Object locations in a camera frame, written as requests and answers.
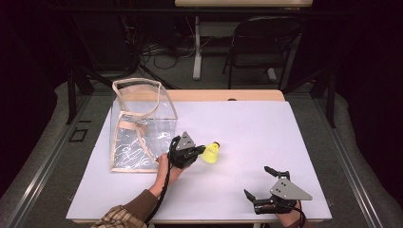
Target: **wire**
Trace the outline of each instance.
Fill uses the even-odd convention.
[[[300,205],[300,209],[296,208],[296,206],[288,206],[288,205],[285,205],[285,204],[282,204],[282,203],[279,203],[279,205],[281,205],[281,206],[283,206],[285,208],[294,210],[294,211],[298,211],[299,212],[299,225],[298,226],[299,226],[299,228],[302,228],[304,226],[304,224],[305,224],[306,217],[305,217],[305,213],[303,213],[303,211],[302,211],[302,203],[301,203],[301,201],[298,200],[298,203]]]
[[[151,214],[147,217],[145,220],[145,224],[148,224],[149,221],[155,216],[157,213],[158,209],[160,208],[161,204],[163,203],[163,198],[165,197],[166,190],[168,189],[168,184],[169,184],[169,176],[171,172],[171,151],[175,150],[175,143],[180,140],[181,136],[175,137],[171,144],[169,145],[169,152],[168,152],[168,170],[166,172],[166,177],[165,177],[165,183],[163,184],[163,191],[161,192],[160,199],[157,202],[157,205],[154,207],[154,210],[151,212]]]

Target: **black chair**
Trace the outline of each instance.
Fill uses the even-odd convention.
[[[303,21],[294,17],[253,17],[234,31],[222,73],[229,65],[228,88],[234,68],[281,68],[280,89],[290,56],[291,44],[302,33]]]

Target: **dark background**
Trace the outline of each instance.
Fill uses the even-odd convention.
[[[133,30],[122,26],[123,18],[103,15],[89,20],[85,16],[75,16],[71,23],[45,15],[39,8],[40,2],[1,3],[1,127],[5,136],[0,144],[1,196],[46,128],[57,102],[54,88],[67,80],[72,62],[95,70],[126,71],[136,67],[133,65],[136,56],[132,51],[136,43],[126,42],[127,34]],[[356,10],[359,2],[316,0],[313,9]],[[336,91],[349,104],[361,153],[385,189],[403,205],[403,185],[396,184],[396,178],[403,174],[399,168],[403,162],[400,144],[403,140],[402,4],[392,0],[379,2],[367,23],[356,28],[357,36],[350,40],[352,45],[337,66]],[[98,7],[164,4],[161,6],[169,8],[173,7],[174,1],[61,1],[57,4],[91,7],[90,4],[95,3]],[[176,42],[175,33],[181,32],[178,30],[181,19],[164,17],[163,25],[161,17],[159,19],[138,18],[139,21],[127,24],[137,25],[136,30],[172,48]],[[332,63],[338,48],[343,45],[340,39],[347,28],[348,24],[340,20],[309,21],[300,40],[289,83]],[[55,36],[57,32],[65,39],[59,40]],[[68,57],[66,49],[70,50],[72,58]]]

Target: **white table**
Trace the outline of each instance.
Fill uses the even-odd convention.
[[[269,189],[277,178],[264,171],[265,165],[290,171],[292,182],[313,196],[312,201],[303,202],[309,220],[332,218],[293,111],[279,91],[174,90],[169,94],[179,116],[177,135],[187,131],[196,145],[217,141],[221,148],[217,163],[198,158],[182,173],[151,222],[276,221],[274,215],[256,215],[243,193],[246,189],[257,199],[271,196]],[[226,102],[228,98],[238,101]],[[109,128],[108,116],[67,219],[93,222],[155,180],[155,174],[110,171]]]
[[[175,6],[185,8],[309,8],[312,6],[313,0],[175,0]],[[196,16],[195,23],[195,40],[196,54],[195,65],[193,67],[193,79],[201,78],[202,68],[202,51],[201,51],[201,36],[213,36],[216,34],[220,37],[232,36],[235,26],[238,23],[219,22],[206,23],[207,29],[201,30],[201,21],[199,16]]]

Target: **gray floor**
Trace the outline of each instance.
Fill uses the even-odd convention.
[[[209,41],[203,48],[201,79],[194,81],[193,59],[180,58],[170,69],[159,69],[153,65],[153,58],[146,63],[157,75],[180,88],[218,88],[226,89],[227,75],[221,74],[225,60],[226,47],[220,42]],[[166,56],[156,58],[157,66],[168,67],[174,60]],[[146,77],[139,70],[135,77]],[[245,85],[250,82],[266,82],[262,72],[255,70],[240,71],[235,74],[234,88],[274,88],[276,85]],[[113,99],[109,88],[98,82],[92,82],[96,92],[91,97],[80,96],[79,107],[82,110],[72,126],[66,126],[67,120],[67,85],[60,85],[56,92],[59,100],[47,129],[37,143],[25,166],[12,183],[9,190],[0,199],[0,227],[88,227],[66,220],[66,213],[81,177],[86,162],[95,144],[106,113]],[[383,227],[401,227],[403,212],[393,198],[382,188],[371,167],[362,158],[355,145],[355,134],[349,120],[346,102],[336,96],[335,121],[332,129],[323,119],[323,101],[312,100],[308,95],[311,85],[307,84],[291,94],[290,102],[296,115],[297,123],[309,155],[317,171],[317,176],[325,197],[330,199],[333,219],[316,224],[316,227],[376,227],[369,222],[365,208],[360,204],[351,181],[346,178],[346,171],[354,170],[359,177],[368,201],[374,207]],[[72,130],[87,129],[82,142],[72,142]],[[344,150],[352,167],[343,169],[339,151]]]

